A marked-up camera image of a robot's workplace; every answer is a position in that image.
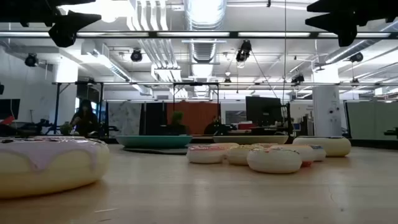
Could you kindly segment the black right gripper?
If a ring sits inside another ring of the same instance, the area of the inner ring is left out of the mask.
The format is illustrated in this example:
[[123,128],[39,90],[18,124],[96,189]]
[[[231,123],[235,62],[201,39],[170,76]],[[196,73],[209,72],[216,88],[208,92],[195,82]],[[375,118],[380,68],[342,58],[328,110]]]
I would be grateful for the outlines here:
[[384,19],[390,23],[397,17],[397,0],[318,0],[307,6],[307,12],[337,12],[311,17],[308,26],[338,31],[340,47],[351,45],[357,36],[357,27],[369,21]]

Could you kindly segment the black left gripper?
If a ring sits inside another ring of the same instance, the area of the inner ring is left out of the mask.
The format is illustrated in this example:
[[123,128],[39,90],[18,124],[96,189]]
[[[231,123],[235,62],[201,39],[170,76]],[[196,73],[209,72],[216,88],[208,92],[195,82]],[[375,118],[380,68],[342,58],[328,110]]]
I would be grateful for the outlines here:
[[49,27],[49,36],[58,47],[69,47],[75,43],[76,31],[102,19],[99,14],[68,11],[62,15],[58,6],[88,4],[96,0],[1,0],[1,22],[17,22],[29,27],[32,22]]

